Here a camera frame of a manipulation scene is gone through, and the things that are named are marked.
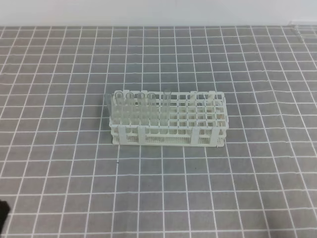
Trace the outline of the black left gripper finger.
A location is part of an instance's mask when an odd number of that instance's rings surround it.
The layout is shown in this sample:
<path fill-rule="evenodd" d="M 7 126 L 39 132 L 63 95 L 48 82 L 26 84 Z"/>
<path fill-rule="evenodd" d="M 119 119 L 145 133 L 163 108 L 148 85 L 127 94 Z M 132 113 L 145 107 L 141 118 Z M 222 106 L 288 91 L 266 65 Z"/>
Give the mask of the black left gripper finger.
<path fill-rule="evenodd" d="M 0 226 L 3 227 L 10 213 L 10 205 L 7 201 L 0 201 Z"/>

